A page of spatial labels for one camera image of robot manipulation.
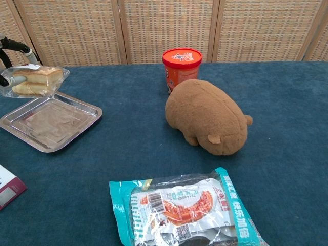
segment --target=plastic tub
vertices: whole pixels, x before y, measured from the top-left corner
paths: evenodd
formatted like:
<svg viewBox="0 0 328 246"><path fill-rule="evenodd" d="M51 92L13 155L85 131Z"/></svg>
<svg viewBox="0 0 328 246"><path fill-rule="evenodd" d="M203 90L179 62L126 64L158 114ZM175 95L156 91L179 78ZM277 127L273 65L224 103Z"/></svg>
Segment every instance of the plastic tub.
<svg viewBox="0 0 328 246"><path fill-rule="evenodd" d="M179 48L166 51L163 63L169 92L187 79L196 79L201 60L202 55L197 50Z"/></svg>

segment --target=snack package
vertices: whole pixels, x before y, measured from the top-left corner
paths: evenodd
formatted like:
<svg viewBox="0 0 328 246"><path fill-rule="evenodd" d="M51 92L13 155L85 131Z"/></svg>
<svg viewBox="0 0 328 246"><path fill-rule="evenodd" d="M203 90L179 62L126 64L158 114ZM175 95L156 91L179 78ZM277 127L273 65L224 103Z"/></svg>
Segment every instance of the snack package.
<svg viewBox="0 0 328 246"><path fill-rule="evenodd" d="M124 246L268 246L223 168L109 188Z"/></svg>
<svg viewBox="0 0 328 246"><path fill-rule="evenodd" d="M51 96L69 74L70 72L62 67L34 64L7 68L1 75L9 85L0 86L0 95L13 98Z"/></svg>

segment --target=square tray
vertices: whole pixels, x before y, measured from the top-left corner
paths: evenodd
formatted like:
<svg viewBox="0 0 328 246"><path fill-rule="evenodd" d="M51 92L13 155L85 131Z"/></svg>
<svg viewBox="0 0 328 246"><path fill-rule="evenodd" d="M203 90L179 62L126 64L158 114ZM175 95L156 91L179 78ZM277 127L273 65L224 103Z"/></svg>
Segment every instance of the square tray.
<svg viewBox="0 0 328 246"><path fill-rule="evenodd" d="M99 107L56 92L6 114L0 119L0 127L36 149L50 153L65 147L102 114Z"/></svg>

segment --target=bread roll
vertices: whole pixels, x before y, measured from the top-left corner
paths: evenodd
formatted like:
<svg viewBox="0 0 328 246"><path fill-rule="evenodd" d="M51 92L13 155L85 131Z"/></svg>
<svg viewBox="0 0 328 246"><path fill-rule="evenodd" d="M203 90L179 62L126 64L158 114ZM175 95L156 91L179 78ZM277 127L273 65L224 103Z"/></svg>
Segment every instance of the bread roll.
<svg viewBox="0 0 328 246"><path fill-rule="evenodd" d="M40 67L37 70L19 69L13 73L14 76L24 76L28 83L55 84L63 79L61 68Z"/></svg>
<svg viewBox="0 0 328 246"><path fill-rule="evenodd" d="M45 96L50 92L50 86L41 83L23 82L12 88L13 92L19 95Z"/></svg>

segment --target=plush ear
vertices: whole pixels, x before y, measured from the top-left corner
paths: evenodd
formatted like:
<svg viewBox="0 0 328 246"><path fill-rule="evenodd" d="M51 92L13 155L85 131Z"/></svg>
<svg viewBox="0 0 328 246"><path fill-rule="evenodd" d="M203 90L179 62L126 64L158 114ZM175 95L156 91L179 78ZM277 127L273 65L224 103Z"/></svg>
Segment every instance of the plush ear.
<svg viewBox="0 0 328 246"><path fill-rule="evenodd" d="M207 139L210 141L212 144L219 144L221 143L221 138L220 135L207 135Z"/></svg>
<svg viewBox="0 0 328 246"><path fill-rule="evenodd" d="M250 126L251 124L253 124L253 118L251 118L249 115L245 115L246 118L246 124L248 126Z"/></svg>

